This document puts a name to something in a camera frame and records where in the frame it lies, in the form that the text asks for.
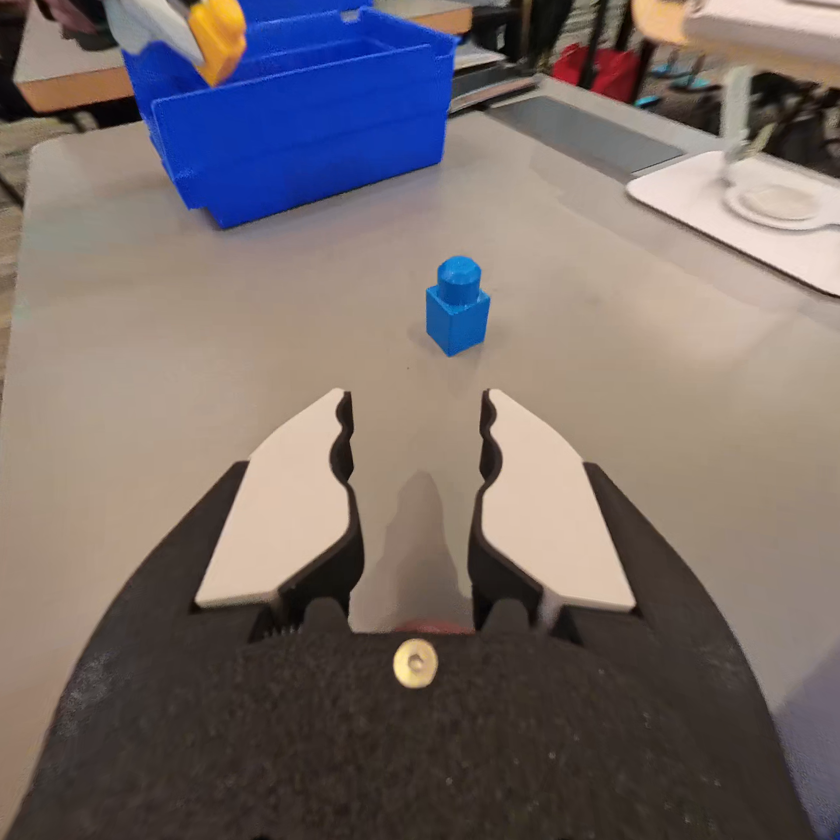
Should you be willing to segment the dark grey desk mat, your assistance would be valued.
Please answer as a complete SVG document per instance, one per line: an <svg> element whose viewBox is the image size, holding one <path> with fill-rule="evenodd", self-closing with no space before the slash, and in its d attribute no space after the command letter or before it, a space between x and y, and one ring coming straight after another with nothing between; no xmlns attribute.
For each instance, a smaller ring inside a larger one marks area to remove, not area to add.
<svg viewBox="0 0 840 840"><path fill-rule="evenodd" d="M721 148L711 134L540 77L539 87L532 91L450 118L481 112L622 183Z"/></svg>

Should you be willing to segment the yellow mega block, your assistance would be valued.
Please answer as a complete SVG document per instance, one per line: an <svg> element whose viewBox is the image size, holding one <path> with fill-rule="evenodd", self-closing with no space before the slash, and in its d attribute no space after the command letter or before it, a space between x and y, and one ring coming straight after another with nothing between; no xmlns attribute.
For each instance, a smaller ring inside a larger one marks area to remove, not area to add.
<svg viewBox="0 0 840 840"><path fill-rule="evenodd" d="M188 26L202 53L197 71L218 87L236 70L246 46L245 15L238 1L201 1L190 6Z"/></svg>

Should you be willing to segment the instruction sheet on white stand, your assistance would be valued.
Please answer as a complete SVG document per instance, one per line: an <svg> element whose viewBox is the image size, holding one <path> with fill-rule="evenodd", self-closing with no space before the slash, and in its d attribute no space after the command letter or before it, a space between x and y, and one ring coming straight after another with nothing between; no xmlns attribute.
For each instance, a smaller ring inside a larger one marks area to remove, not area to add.
<svg viewBox="0 0 840 840"><path fill-rule="evenodd" d="M838 2L631 2L656 44L724 59L720 151L633 179L633 200L777 270L839 296L838 185L770 157L770 129L749 141L759 71L838 89Z"/></svg>

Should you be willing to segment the blue plastic bin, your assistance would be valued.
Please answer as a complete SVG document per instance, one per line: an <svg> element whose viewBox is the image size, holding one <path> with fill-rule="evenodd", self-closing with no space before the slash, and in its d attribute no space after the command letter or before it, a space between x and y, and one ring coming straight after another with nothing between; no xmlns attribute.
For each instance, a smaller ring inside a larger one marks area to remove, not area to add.
<svg viewBox="0 0 840 840"><path fill-rule="evenodd" d="M210 87L161 42L123 62L190 210L231 228L441 162L457 38L356 2L242 2L247 47Z"/></svg>

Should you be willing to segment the red bag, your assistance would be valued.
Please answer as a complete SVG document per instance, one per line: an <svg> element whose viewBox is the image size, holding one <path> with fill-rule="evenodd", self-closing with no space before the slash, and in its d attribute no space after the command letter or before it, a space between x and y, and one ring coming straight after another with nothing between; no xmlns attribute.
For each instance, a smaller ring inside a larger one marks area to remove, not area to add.
<svg viewBox="0 0 840 840"><path fill-rule="evenodd" d="M579 86L588 53L586 45L567 45L553 63L551 77L574 87ZM631 103L641 66L641 59L635 51L599 47L595 51L590 90L605 98Z"/></svg>

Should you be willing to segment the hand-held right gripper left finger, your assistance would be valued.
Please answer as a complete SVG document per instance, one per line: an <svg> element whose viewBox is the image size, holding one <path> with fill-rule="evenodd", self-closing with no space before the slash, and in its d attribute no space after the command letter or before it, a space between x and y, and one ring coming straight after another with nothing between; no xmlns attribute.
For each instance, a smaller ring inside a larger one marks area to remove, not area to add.
<svg viewBox="0 0 840 840"><path fill-rule="evenodd" d="M251 454L195 604L273 605L300 621L320 598L344 614L364 571L354 470L352 395L333 388Z"/></svg>

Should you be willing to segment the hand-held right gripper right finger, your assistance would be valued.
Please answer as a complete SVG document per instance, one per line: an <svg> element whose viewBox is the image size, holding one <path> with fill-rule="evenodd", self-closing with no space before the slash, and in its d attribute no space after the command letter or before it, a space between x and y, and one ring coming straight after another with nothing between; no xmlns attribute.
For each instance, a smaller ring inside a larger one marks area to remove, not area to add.
<svg viewBox="0 0 840 840"><path fill-rule="evenodd" d="M504 600L529 621L556 621L566 606L630 614L636 598L574 447L497 388L481 395L479 434L467 559L474 620Z"/></svg>

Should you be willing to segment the black folder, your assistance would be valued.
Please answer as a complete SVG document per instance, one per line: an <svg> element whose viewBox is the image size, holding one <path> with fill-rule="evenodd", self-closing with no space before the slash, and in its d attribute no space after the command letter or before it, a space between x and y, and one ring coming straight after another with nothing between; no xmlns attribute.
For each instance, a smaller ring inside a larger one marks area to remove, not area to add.
<svg viewBox="0 0 840 840"><path fill-rule="evenodd" d="M498 64L455 73L448 116L480 109L539 87L540 75L521 65Z"/></svg>

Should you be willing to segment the blue mega block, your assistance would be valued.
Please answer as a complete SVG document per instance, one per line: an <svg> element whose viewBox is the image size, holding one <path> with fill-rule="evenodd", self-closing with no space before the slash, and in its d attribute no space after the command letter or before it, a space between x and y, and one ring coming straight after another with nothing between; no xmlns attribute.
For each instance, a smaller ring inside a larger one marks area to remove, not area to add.
<svg viewBox="0 0 840 840"><path fill-rule="evenodd" d="M485 340L491 298L481 286L481 275L472 258L451 256L426 289L426 332L449 358Z"/></svg>

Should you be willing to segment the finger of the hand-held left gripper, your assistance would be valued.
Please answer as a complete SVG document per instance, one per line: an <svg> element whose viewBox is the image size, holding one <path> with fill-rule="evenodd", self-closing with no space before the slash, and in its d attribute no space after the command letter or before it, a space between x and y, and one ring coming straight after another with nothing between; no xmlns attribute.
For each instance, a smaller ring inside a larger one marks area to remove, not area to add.
<svg viewBox="0 0 840 840"><path fill-rule="evenodd" d="M204 57L189 26L186 1L104 1L110 33L125 52L137 56L153 43L163 43L194 67Z"/></svg>

